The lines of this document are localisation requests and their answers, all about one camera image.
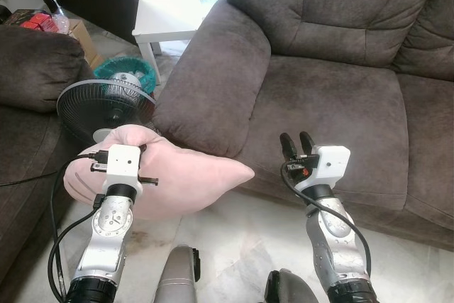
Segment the power cord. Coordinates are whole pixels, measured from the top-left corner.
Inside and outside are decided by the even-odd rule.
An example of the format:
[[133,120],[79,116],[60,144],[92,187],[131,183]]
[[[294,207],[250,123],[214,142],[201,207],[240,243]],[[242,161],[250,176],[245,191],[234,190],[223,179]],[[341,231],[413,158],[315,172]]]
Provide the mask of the power cord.
[[86,216],[82,217],[78,221],[75,221],[71,225],[69,225],[58,237],[57,240],[54,242],[54,245],[52,249],[50,250],[50,255],[49,255],[49,261],[48,261],[48,279],[49,279],[49,285],[50,289],[52,290],[52,293],[54,294],[55,298],[57,299],[58,302],[64,303],[65,298],[58,292],[57,286],[55,285],[54,281],[54,274],[53,274],[53,261],[54,257],[57,255],[57,252],[59,250],[58,246],[62,239],[67,235],[68,232],[70,232],[74,227],[77,225],[83,223],[90,217],[92,217],[96,211],[98,211],[99,207],[101,207],[102,202],[104,200],[105,195],[104,194],[97,194],[96,198],[93,203],[93,210],[88,213]]
[[28,179],[19,180],[19,181],[5,182],[4,184],[0,184],[0,187],[13,186],[15,184],[23,184],[24,182],[29,182],[29,181],[33,181],[33,180],[43,179],[44,177],[50,177],[51,175],[54,175],[54,174],[57,174],[57,172],[43,174],[43,175],[39,175],[37,177],[29,177]]
[[311,197],[308,197],[307,195],[299,192],[294,187],[294,185],[290,182],[289,178],[286,176],[287,166],[295,165],[295,164],[299,164],[299,163],[300,163],[300,161],[298,161],[298,160],[290,160],[290,161],[284,162],[282,164],[282,166],[281,166],[282,181],[284,181],[286,186],[288,188],[290,188],[293,191],[293,193],[295,193],[298,197],[306,200],[307,202],[310,202],[311,204],[313,204],[316,208],[320,209],[321,211],[325,211],[325,212],[328,212],[329,214],[334,215],[336,218],[340,219],[341,221],[343,221],[344,223],[349,225],[349,227],[356,233],[358,238],[361,240],[362,245],[364,246],[364,251],[365,251],[365,255],[366,255],[366,271],[370,276],[370,273],[372,270],[372,261],[371,261],[371,257],[370,257],[369,244],[367,244],[366,238],[364,238],[364,236],[362,235],[362,233],[358,229],[358,227],[356,227],[355,224],[353,224],[350,220],[345,218],[342,214],[339,214],[338,212],[336,212],[332,209],[329,209],[328,207],[326,207],[324,205],[319,204],[317,201],[313,200]]
[[[68,167],[68,165],[75,160],[78,159],[95,159],[97,162],[100,163],[107,163],[107,157],[109,155],[109,152],[107,150],[99,150],[95,153],[88,153],[88,154],[81,154],[78,156],[75,156],[71,160],[68,160],[63,164],[63,166],[58,170],[57,172],[57,177],[55,178],[54,185],[52,186],[52,191],[50,192],[50,219],[52,221],[52,237],[54,239],[54,243],[57,242],[58,240],[58,231],[57,231],[57,222],[55,220],[55,212],[54,212],[54,196],[57,191],[57,188],[60,184],[62,174]],[[55,267],[57,268],[57,277],[58,277],[58,285],[60,287],[60,292],[61,294],[58,294],[58,296],[64,300],[66,298],[66,288],[65,288],[65,279],[63,277],[63,269],[62,269],[62,260],[60,257],[60,248],[58,248],[58,245],[54,251],[55,253]]]
[[[58,232],[57,232],[57,222],[55,220],[55,212],[54,212],[54,196],[57,191],[57,188],[59,187],[60,181],[62,174],[68,167],[68,165],[78,159],[85,159],[85,158],[90,158],[92,154],[82,154],[78,155],[71,160],[68,160],[63,164],[63,166],[58,170],[57,172],[57,177],[55,178],[54,185],[52,186],[52,191],[50,192],[50,220],[52,221],[52,237],[54,239],[54,243],[58,239]],[[55,265],[57,267],[57,276],[58,276],[58,285],[60,287],[60,292],[62,293],[62,298],[65,299],[66,297],[66,288],[65,288],[65,280],[63,278],[63,269],[62,269],[62,259],[60,257],[60,249],[57,247],[57,250],[55,251]]]

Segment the tiled floor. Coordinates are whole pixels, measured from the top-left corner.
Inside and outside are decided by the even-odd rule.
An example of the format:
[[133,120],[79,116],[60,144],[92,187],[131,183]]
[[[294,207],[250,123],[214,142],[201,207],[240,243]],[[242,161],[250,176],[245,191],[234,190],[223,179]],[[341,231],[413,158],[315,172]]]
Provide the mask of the tiled floor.
[[[83,204],[74,205],[64,225],[88,211]],[[188,216],[136,221],[116,303],[151,303],[167,255],[181,243],[200,251],[199,303],[261,302],[269,271],[280,268],[301,276],[320,303],[328,303],[312,264],[305,221],[300,208],[238,192],[229,192]],[[85,223],[66,237],[67,278],[74,272],[90,229]],[[363,232],[371,247],[372,282],[381,303],[454,302],[452,253]],[[53,302],[45,277],[48,252],[38,259],[18,303]]]

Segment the brown sofa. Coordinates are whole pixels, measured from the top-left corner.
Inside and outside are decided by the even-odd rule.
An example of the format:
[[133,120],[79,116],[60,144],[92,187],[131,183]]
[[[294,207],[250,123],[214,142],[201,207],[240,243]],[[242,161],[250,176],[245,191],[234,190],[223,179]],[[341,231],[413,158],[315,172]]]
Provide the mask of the brown sofa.
[[[80,151],[80,144],[62,132],[55,104],[65,87],[92,75],[77,40],[0,25],[0,183],[55,171]],[[28,245],[44,246],[49,241],[53,180],[0,187],[0,282],[8,278],[7,272],[30,236],[33,240]],[[55,201],[60,213],[70,203],[63,190]],[[40,220],[45,221],[44,227],[33,234]],[[20,286],[30,268],[22,270],[13,274],[17,280],[4,281],[10,282],[9,288],[0,285],[2,298],[11,286]]]
[[292,201],[280,133],[344,145],[335,192],[360,225],[452,250],[453,42],[454,0],[219,0],[154,123]]

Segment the cardboard box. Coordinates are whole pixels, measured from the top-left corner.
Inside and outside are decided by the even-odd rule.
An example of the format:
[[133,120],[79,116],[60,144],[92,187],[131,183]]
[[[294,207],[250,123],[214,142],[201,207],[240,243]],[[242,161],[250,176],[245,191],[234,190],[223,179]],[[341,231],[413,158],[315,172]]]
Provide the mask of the cardboard box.
[[104,63],[104,58],[101,55],[96,55],[92,62],[90,63],[90,68],[95,70],[98,66]]
[[69,35],[76,38],[80,45],[82,45],[82,49],[84,49],[85,52],[85,60],[91,65],[94,58],[98,56],[98,53],[88,34],[87,28],[85,28],[84,22],[79,19],[70,19]]

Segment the red object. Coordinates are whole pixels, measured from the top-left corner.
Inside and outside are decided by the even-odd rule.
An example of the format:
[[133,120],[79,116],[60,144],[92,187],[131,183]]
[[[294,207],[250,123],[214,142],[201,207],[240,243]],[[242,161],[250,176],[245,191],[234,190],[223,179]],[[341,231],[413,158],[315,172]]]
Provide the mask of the red object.
[[41,27],[37,23],[32,23],[30,21],[24,21],[20,26],[23,28],[31,28],[32,30],[42,31]]
[[4,21],[5,25],[19,25],[34,30],[58,32],[52,17],[41,10],[17,10]]
[[37,13],[29,21],[38,24],[43,31],[58,32],[58,28],[52,21],[52,17],[46,13]]

